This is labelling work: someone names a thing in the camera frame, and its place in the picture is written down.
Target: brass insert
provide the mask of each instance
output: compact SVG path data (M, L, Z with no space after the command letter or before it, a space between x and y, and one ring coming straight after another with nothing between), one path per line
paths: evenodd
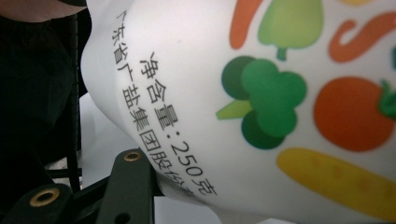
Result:
M138 152L130 152L124 156L126 161L138 161L140 158L142 158L142 155Z
M49 203L52 203L55 201L61 192L56 189L43 189L39 191L31 200L30 200L30 205L32 207L41 207L45 206Z

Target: black clamp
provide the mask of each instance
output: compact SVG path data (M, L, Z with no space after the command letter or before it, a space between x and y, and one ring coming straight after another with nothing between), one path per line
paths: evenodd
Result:
M163 196L140 149L121 152L111 175L73 194L51 184L25 194L1 224L153 224L154 196Z

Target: black fabric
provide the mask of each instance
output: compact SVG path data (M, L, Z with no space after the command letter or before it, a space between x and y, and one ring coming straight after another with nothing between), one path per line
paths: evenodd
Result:
M59 0L60 2L66 3L67 5L75 7L85 7L87 6L86 0Z
M0 209L52 183L37 144L61 116L73 82L70 57L50 22L0 17Z

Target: screw hole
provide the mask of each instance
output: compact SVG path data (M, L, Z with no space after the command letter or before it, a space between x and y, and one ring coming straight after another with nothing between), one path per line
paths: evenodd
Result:
M32 207L41 207L49 203L52 203L59 197L60 191L58 189L43 189L39 191L30 200L30 205Z
M131 153L126 154L126 155L124 156L124 159L125 159L126 161L137 161L137 160L139 160L141 157L142 157L142 156L140 155L140 153L131 152Z
M114 220L114 223L116 224L125 224L128 223L129 220L131 220L131 216L127 213L121 213L118 216L116 216L116 219Z

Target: green broccoli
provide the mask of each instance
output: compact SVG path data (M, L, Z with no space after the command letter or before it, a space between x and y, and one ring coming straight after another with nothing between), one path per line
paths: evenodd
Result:
M300 75L279 73L268 60L242 56L225 66L222 84L235 100L218 111L218 119L244 118L242 133L254 147L277 147L294 130L294 108L306 95Z

